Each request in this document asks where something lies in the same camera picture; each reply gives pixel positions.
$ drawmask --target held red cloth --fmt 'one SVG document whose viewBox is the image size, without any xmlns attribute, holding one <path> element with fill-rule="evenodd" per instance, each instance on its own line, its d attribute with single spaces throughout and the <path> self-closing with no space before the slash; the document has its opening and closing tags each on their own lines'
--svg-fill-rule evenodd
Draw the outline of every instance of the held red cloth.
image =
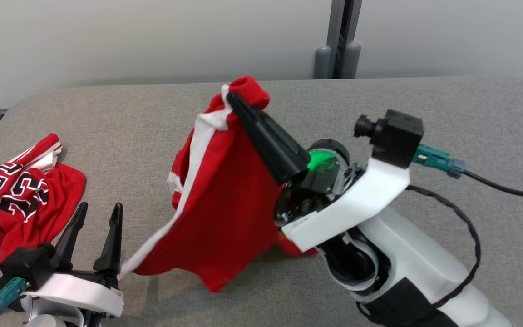
<svg viewBox="0 0 523 327">
<path fill-rule="evenodd" d="M 70 219 L 86 177 L 56 162 L 60 151 L 50 134 L 0 166 L 0 263 L 18 247 L 51 242 Z"/>
<path fill-rule="evenodd" d="M 281 187 L 225 101 L 228 91 L 259 109 L 270 102 L 253 77 L 222 87 L 173 163 L 168 182 L 176 213 L 124 263 L 121 279 L 131 271 L 156 275 L 180 268 L 219 292 L 278 242 L 272 217 Z"/>
</svg>

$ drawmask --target white wall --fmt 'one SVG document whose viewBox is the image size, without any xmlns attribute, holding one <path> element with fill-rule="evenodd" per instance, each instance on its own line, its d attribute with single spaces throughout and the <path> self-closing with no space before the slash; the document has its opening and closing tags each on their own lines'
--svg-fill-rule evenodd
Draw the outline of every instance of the white wall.
<svg viewBox="0 0 523 327">
<path fill-rule="evenodd" d="M 60 87 L 309 79 L 331 0 L 0 0 L 0 108 Z"/>
<path fill-rule="evenodd" d="M 357 77 L 523 76 L 523 0 L 363 0 Z"/>
</svg>

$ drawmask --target gray fabric surface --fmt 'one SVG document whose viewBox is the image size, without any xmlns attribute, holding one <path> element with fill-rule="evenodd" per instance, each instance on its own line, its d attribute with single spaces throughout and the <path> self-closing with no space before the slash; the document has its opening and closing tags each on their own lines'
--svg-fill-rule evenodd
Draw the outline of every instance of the gray fabric surface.
<svg viewBox="0 0 523 327">
<path fill-rule="evenodd" d="M 351 137 L 361 113 L 387 109 L 423 118 L 424 143 L 465 159 L 468 168 L 523 189 L 523 79 L 453 77 L 385 80 L 269 81 L 268 112 L 304 146 L 337 139 L 364 162 L 370 147 Z M 124 205 L 127 258 L 173 215 L 165 178 L 196 114 L 220 84 L 114 86 L 65 89 L 30 97 L 0 123 L 0 164 L 50 132 L 64 144 L 62 160 L 87 178 L 89 213 L 75 247 L 75 268 L 90 269 L 100 255 L 116 201 Z M 483 260 L 477 286 L 515 326 L 523 326 L 523 198 L 444 173 L 412 168 L 413 183 L 457 203 L 474 221 Z M 403 194 L 393 204 L 422 230 L 473 264 L 473 242 L 454 213 L 431 199 Z M 285 259 L 270 251 L 224 292 L 206 292 L 197 277 L 172 271 L 129 276 L 122 284 L 118 326 L 372 326 L 318 258 Z M 6 313 L 0 327 L 25 315 Z"/>
</svg>

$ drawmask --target cable connector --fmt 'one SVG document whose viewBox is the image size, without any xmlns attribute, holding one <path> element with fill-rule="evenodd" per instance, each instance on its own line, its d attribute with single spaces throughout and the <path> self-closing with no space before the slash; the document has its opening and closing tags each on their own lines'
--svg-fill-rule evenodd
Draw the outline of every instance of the cable connector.
<svg viewBox="0 0 523 327">
<path fill-rule="evenodd" d="M 14 277 L 4 288 L 0 291 L 0 315 L 4 310 L 19 296 L 25 292 L 28 285 L 19 277 Z"/>
<path fill-rule="evenodd" d="M 465 171 L 465 162 L 461 160 L 452 160 L 449 153 L 434 149 L 425 144 L 419 144 L 413 162 L 425 167 L 431 167 L 442 170 L 447 173 L 449 177 L 459 178 L 463 171 Z"/>
</svg>

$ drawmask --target cable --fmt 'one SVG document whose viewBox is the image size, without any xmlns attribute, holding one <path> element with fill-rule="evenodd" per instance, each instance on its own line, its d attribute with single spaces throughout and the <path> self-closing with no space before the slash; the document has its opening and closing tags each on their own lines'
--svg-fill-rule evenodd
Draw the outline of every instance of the cable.
<svg viewBox="0 0 523 327">
<path fill-rule="evenodd" d="M 487 180 L 487 179 L 485 179 L 485 178 L 483 178 L 481 176 L 478 176 L 478 175 L 470 172 L 469 170 L 464 170 L 463 174 L 465 176 L 469 176 L 469 177 L 477 180 L 480 183 L 486 184 L 487 186 L 490 186 L 491 188 L 495 188 L 498 191 L 502 191 L 502 192 L 506 192 L 506 193 L 509 193 L 509 194 L 514 194 L 514 195 L 523 197 L 523 191 L 518 191 L 518 190 L 514 190 L 513 188 L 507 188 L 505 186 L 501 186 L 501 185 L 496 184 L 496 183 L 494 183 L 494 182 L 492 182 L 490 180 Z"/>
<path fill-rule="evenodd" d="M 407 190 L 415 191 L 422 195 L 426 195 L 428 197 L 434 197 L 440 203 L 453 209 L 453 211 L 455 211 L 455 213 L 459 216 L 459 218 L 461 218 L 461 220 L 463 222 L 465 222 L 465 224 L 467 225 L 467 229 L 469 230 L 469 233 L 471 234 L 471 238 L 473 238 L 473 240 L 475 242 L 475 264 L 474 264 L 474 266 L 471 268 L 471 271 L 469 272 L 467 277 L 453 291 L 449 292 L 449 294 L 447 294 L 446 296 L 441 298 L 441 300 L 438 300 L 436 303 L 433 304 L 433 307 L 435 309 L 437 309 L 437 308 L 443 306 L 444 304 L 446 304 L 447 301 L 449 301 L 452 298 L 454 298 L 455 296 L 459 295 L 459 293 L 461 293 L 463 288 L 465 288 L 465 286 L 469 285 L 469 283 L 471 283 L 471 281 L 475 277 L 475 272 L 479 268 L 479 263 L 481 262 L 481 244 L 479 242 L 479 235 L 477 234 L 474 224 L 471 222 L 469 217 L 467 217 L 467 215 L 465 215 L 465 213 L 463 213 L 463 211 L 461 211 L 461 209 L 459 209 L 459 207 L 457 207 L 457 205 L 455 205 L 448 199 L 442 197 L 441 195 L 438 195 L 437 193 L 435 193 L 433 191 L 425 190 L 424 188 L 420 188 L 419 186 L 415 186 L 415 185 L 407 186 Z"/>
</svg>

